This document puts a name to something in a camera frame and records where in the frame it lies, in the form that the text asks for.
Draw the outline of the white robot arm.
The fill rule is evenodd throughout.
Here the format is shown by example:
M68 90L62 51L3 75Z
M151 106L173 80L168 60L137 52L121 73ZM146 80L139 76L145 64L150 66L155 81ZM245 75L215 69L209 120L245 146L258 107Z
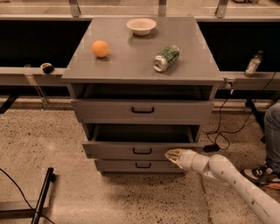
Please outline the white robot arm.
M229 184L263 224L280 224L280 204L242 176L226 157L208 157L184 149L168 150L165 157L180 169L197 172L208 179Z

